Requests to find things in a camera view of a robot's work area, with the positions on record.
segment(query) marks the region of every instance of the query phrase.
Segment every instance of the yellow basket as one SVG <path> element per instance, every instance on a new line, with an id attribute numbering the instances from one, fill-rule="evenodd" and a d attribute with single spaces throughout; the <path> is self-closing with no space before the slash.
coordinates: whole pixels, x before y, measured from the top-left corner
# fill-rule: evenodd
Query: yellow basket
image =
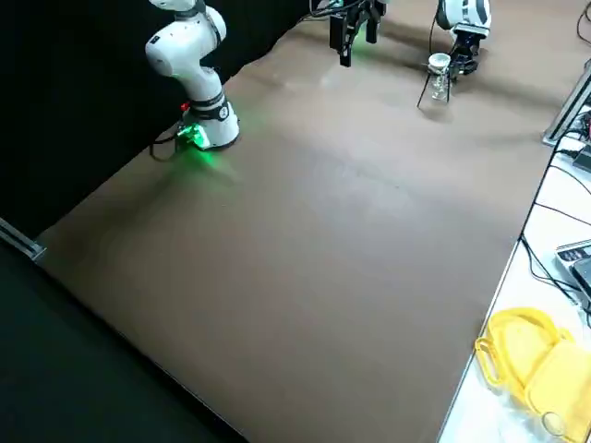
<path id="1" fill-rule="evenodd" d="M 591 430 L 591 353 L 566 329 L 533 308 L 492 316 L 476 359 L 490 386 L 506 388 L 536 413 L 546 429 L 571 443 Z"/>

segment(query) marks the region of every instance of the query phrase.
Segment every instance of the basket handle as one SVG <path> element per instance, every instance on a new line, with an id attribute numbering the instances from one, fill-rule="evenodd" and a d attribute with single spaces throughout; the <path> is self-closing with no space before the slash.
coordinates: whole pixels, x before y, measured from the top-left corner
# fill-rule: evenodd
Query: basket handle
<path id="1" fill-rule="evenodd" d="M 485 380 L 491 387 L 499 388 L 504 383 L 504 376 L 501 371 L 499 354 L 494 344 L 489 339 L 480 338 L 474 343 L 474 349 Z"/>

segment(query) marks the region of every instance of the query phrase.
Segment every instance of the small glass jar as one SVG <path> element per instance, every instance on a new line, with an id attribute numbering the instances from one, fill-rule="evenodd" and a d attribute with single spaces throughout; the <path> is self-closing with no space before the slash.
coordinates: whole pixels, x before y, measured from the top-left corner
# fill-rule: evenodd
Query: small glass jar
<path id="1" fill-rule="evenodd" d="M 447 102 L 450 92 L 450 63 L 452 58 L 448 54 L 436 53 L 428 58 L 429 93 L 433 100 Z"/>

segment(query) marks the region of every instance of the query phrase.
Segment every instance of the jar lid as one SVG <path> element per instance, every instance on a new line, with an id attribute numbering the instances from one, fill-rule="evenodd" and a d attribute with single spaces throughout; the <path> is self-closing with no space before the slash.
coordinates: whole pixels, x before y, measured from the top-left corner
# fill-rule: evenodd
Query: jar lid
<path id="1" fill-rule="evenodd" d="M 428 67 L 434 71 L 441 71 L 448 67 L 452 58 L 445 53 L 436 53 L 428 58 Z"/>

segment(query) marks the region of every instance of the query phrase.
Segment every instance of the brown table surface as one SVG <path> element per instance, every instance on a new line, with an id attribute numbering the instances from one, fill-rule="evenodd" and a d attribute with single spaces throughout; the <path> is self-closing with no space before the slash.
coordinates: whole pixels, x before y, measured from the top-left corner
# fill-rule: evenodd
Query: brown table surface
<path id="1" fill-rule="evenodd" d="M 430 442 L 452 400 L 589 52 L 582 5 L 493 2 L 480 70 L 421 113 L 434 6 L 392 5 L 350 69 L 299 25 L 227 84 L 235 146 L 144 152 L 42 237 L 53 275 L 253 442 Z"/>

